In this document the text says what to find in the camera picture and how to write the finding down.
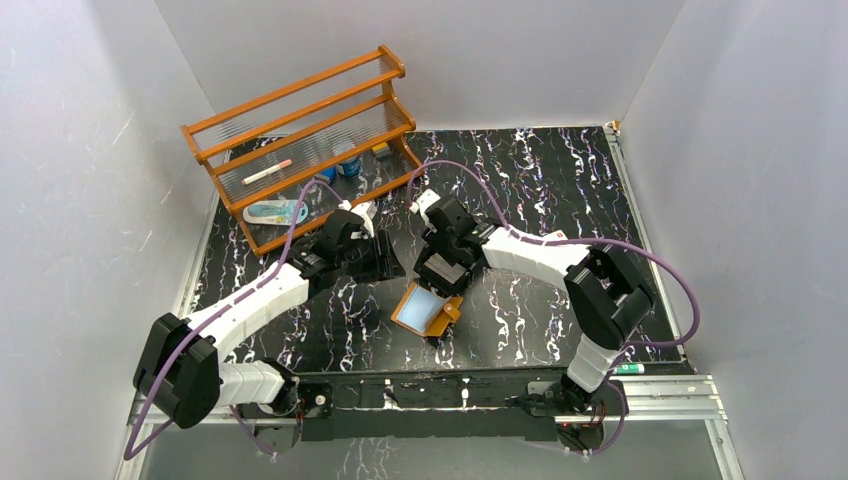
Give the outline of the black card tray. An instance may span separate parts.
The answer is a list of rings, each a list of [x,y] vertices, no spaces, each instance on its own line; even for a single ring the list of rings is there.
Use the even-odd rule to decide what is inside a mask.
[[[454,297],[468,288],[472,271],[461,263],[451,263],[431,247],[425,247],[413,268],[418,283],[440,297]]]

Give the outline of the orange card holder wallet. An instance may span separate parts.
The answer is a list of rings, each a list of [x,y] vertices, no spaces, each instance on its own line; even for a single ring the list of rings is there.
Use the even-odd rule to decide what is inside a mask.
[[[412,282],[391,315],[391,320],[421,337],[441,337],[461,317],[461,296],[441,297]]]

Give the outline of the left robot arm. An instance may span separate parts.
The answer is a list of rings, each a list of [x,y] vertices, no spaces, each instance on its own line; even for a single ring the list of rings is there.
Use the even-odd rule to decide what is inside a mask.
[[[226,358],[341,277],[357,283],[404,277],[388,232],[373,225],[375,214],[373,202],[342,204],[317,232],[299,238],[286,258],[228,297],[185,319],[162,315],[143,348],[136,390],[183,429],[224,406],[259,404],[275,416],[294,414],[304,402],[293,371],[274,360]]]

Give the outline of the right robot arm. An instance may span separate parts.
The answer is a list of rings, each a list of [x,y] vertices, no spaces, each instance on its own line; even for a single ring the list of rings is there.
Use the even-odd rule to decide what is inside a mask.
[[[430,189],[411,202],[425,224],[425,246],[414,271],[422,287],[442,298],[462,295],[483,267],[508,270],[566,292],[581,330],[575,356],[544,405],[590,413],[629,337],[655,307],[656,294],[627,254],[601,239],[571,244],[564,237],[527,236],[495,221],[477,221],[453,197]]]

